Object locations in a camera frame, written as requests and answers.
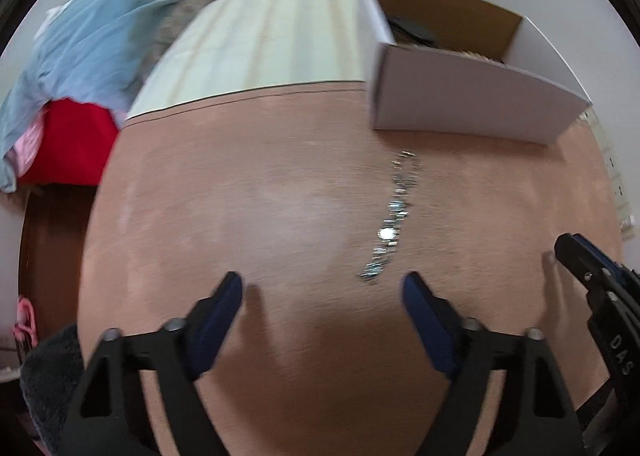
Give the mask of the light blue duvet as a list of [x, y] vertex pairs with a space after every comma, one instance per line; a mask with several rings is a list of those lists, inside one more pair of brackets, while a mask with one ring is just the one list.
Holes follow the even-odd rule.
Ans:
[[183, 0], [71, 0], [43, 31], [1, 105], [1, 189], [18, 174], [13, 147], [50, 101], [128, 112], [160, 23]]

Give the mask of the black watch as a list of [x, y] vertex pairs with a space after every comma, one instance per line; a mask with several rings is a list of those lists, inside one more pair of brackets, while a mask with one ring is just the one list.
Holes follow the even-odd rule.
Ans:
[[398, 34], [408, 42], [428, 48], [438, 48], [436, 36], [425, 26], [401, 16], [388, 16], [388, 26], [394, 34]]

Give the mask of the white cardboard box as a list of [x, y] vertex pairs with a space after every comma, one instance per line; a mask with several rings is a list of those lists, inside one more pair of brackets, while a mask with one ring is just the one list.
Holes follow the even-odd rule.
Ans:
[[[394, 34], [388, 16], [427, 27], [439, 47]], [[483, 0], [357, 0], [370, 125], [552, 145], [591, 105], [527, 17]]]

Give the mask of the red bed sheet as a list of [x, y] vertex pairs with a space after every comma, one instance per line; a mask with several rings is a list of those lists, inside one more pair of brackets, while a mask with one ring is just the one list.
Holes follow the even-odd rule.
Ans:
[[118, 134], [108, 110], [69, 98], [52, 101], [13, 146], [17, 181], [97, 186]]

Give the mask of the pink object on floor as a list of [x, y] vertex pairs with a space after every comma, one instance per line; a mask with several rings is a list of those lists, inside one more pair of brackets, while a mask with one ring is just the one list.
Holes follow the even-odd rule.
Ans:
[[32, 302], [19, 296], [16, 307], [16, 322], [12, 328], [17, 345], [27, 352], [38, 346], [36, 318]]

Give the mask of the white power strip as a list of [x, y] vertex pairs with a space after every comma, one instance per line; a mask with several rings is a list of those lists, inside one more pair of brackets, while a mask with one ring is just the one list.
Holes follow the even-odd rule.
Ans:
[[634, 220], [634, 212], [627, 197], [622, 172], [618, 168], [618, 158], [613, 142], [608, 137], [604, 125], [592, 106], [582, 113], [580, 119], [584, 120], [590, 127], [602, 155], [605, 170], [608, 172], [620, 236], [622, 236], [623, 240], [631, 240], [636, 234], [636, 220]]

